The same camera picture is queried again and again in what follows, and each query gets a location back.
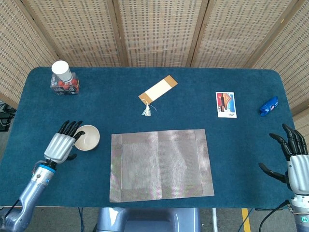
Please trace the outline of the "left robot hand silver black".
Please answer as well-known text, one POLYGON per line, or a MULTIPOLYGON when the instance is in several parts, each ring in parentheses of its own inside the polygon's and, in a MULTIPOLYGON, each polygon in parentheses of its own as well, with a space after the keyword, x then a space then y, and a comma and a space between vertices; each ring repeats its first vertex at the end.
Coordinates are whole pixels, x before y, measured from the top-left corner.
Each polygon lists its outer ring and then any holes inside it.
POLYGON ((82 121, 67 120, 61 125, 44 152, 47 163, 62 164, 77 157, 77 154, 72 154, 71 151, 75 142, 85 134, 83 130, 77 132, 81 124, 82 121))

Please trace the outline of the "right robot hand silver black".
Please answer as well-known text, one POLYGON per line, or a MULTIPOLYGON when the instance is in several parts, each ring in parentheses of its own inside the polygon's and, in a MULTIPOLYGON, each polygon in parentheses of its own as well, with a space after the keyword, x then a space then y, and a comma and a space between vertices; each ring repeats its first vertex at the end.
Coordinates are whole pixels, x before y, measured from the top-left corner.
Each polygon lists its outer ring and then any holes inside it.
POLYGON ((282 124, 287 140, 271 133, 269 136, 276 140, 284 154, 287 171, 285 174, 272 171, 263 163, 260 169, 268 176, 286 184, 294 194, 309 196, 309 151, 304 136, 286 124, 282 124))

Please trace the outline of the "beige round bowl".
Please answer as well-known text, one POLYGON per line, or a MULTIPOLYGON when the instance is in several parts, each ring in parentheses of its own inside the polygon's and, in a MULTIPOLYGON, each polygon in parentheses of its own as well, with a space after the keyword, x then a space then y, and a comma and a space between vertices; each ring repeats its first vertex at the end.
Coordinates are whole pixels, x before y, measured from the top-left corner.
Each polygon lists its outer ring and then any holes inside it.
POLYGON ((80 131, 83 131, 84 134, 75 142, 75 147, 81 151, 89 151, 96 148, 100 141, 98 129, 92 125, 83 125, 77 130, 75 135, 80 131))

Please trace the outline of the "beige woven placemat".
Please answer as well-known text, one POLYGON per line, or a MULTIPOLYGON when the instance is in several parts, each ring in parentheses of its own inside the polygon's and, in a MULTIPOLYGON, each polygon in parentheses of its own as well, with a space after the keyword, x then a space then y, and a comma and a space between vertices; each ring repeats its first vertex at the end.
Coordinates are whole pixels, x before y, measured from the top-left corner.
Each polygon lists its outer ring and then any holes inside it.
POLYGON ((204 129, 112 135, 110 202, 213 195, 204 129))

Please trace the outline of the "black equipment beside table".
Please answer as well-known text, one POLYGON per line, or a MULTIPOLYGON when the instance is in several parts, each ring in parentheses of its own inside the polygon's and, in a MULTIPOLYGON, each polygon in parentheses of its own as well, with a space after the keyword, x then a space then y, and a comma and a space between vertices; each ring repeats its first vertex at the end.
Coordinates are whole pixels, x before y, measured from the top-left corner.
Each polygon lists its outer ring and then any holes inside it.
POLYGON ((16 109, 12 108, 4 101, 0 101, 0 132, 7 132, 9 130, 15 113, 16 109))

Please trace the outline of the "blue snack packet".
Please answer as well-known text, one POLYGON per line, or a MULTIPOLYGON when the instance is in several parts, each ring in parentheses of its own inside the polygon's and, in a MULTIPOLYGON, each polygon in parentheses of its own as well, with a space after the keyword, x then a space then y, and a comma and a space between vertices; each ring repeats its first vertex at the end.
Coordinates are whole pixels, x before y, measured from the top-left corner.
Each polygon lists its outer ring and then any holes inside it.
POLYGON ((260 116, 266 116, 268 115, 273 109, 275 109, 278 106, 278 97, 275 96, 271 99, 269 99, 267 102, 265 102, 259 109, 260 116))

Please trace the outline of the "white paper cup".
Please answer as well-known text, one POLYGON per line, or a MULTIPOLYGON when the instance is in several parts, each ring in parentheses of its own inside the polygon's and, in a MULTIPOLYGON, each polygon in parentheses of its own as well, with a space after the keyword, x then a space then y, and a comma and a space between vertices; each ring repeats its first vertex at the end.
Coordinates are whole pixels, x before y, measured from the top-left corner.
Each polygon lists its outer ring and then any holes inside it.
POLYGON ((69 82, 72 79, 72 74, 66 61, 56 61, 51 69, 52 72, 63 82, 69 82))

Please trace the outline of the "colourful picture postcard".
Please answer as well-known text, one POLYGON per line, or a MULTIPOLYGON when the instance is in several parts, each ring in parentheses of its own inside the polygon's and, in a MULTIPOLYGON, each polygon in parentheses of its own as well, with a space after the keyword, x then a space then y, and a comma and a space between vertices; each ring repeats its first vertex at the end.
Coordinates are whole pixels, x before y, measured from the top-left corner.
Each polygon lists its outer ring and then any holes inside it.
POLYGON ((219 118, 237 118, 234 92, 215 92, 219 118))

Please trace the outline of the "metal table leg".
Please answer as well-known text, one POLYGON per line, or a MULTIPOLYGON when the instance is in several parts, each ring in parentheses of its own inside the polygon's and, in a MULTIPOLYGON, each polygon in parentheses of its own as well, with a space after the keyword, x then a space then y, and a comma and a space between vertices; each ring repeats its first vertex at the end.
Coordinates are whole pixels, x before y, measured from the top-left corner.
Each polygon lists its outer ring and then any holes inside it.
POLYGON ((213 232, 218 232, 216 208, 212 208, 211 209, 211 213, 212 213, 212 228, 213 228, 213 232))

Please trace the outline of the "tan white bookmark with tassel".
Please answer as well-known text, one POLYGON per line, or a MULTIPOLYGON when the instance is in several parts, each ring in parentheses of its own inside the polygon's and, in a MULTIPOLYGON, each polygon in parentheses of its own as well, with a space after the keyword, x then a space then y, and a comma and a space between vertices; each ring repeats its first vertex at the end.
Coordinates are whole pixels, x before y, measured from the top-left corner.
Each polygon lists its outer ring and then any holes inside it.
POLYGON ((148 90, 143 92, 139 95, 139 99, 142 101, 142 103, 145 104, 145 109, 142 112, 142 116, 151 116, 151 107, 157 111, 157 109, 152 106, 152 103, 160 98, 162 95, 173 89, 175 86, 177 86, 176 80, 171 76, 168 75, 152 87, 150 87, 148 90))

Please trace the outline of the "blue-grey robot torso base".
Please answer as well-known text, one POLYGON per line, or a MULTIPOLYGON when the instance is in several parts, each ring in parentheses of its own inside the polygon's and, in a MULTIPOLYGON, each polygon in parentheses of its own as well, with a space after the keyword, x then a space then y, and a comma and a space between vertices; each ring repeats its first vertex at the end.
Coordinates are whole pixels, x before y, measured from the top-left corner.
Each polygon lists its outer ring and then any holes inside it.
POLYGON ((200 232, 198 208, 100 208, 93 232, 200 232))

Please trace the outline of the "woven bamboo folding screen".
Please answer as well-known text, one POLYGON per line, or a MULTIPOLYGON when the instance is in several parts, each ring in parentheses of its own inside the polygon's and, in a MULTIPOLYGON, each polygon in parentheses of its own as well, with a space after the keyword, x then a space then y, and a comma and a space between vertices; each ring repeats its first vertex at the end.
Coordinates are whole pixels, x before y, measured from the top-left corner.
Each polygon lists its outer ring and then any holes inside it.
POLYGON ((276 70, 309 145, 309 0, 0 0, 0 104, 59 59, 276 70))

